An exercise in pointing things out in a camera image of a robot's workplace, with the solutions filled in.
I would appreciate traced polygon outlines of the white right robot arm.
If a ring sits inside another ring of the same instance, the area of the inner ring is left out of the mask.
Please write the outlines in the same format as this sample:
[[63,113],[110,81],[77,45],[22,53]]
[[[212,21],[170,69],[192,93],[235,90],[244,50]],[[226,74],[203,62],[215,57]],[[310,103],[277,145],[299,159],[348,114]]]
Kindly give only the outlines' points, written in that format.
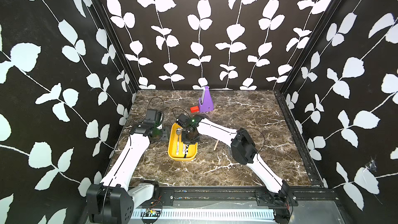
[[176,123],[182,127],[183,140],[189,144],[197,143],[200,135],[209,136],[226,144],[231,148],[233,159],[249,167],[262,180],[267,190],[274,194],[274,204],[282,205],[287,202],[290,186],[265,163],[246,129],[230,129],[201,115],[189,117],[180,114]]

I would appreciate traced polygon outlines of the yellow plastic storage box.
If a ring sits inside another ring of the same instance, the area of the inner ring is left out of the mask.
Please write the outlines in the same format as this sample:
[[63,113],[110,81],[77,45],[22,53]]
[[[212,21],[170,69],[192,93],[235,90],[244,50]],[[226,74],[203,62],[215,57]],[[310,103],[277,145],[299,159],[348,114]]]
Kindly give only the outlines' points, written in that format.
[[176,145],[177,145],[177,135],[176,135],[176,129],[180,128],[180,126],[176,123],[174,123],[171,127],[171,134],[170,134],[170,139],[169,139],[169,146],[168,146],[168,155],[171,159],[176,160],[176,161],[193,161],[198,153],[198,144],[191,144],[189,145],[189,152],[186,158],[184,158],[183,154],[183,145],[184,143],[181,141],[181,136],[180,136],[180,150],[179,150],[179,155],[176,155]]

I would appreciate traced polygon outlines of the black long spoon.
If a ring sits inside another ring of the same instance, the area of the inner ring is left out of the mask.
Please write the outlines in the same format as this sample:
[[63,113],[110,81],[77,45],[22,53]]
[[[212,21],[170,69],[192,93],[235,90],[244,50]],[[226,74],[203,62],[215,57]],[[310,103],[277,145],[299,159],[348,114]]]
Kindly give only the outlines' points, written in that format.
[[184,144],[184,145],[183,145],[183,154],[184,154],[184,158],[187,157],[188,152],[189,152],[189,145]]

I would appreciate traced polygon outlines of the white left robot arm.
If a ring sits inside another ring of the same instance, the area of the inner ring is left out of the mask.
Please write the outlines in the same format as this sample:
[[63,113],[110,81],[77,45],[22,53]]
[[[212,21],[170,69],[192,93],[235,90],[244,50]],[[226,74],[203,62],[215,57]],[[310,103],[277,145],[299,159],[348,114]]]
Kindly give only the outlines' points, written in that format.
[[134,210],[152,199],[157,182],[140,183],[129,189],[134,171],[152,141],[163,137],[164,114],[148,109],[144,120],[131,129],[125,147],[105,177],[89,186],[86,194],[89,221],[94,224],[127,224]]

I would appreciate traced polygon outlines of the white handled steel spoon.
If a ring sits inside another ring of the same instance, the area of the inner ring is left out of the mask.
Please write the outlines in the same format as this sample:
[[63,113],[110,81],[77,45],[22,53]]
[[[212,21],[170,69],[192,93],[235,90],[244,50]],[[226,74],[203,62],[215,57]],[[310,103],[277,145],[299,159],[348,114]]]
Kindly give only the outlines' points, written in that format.
[[179,144],[180,144],[181,133],[182,133],[182,128],[177,128],[176,129],[176,135],[177,135],[176,155],[179,155],[179,150],[180,150]]

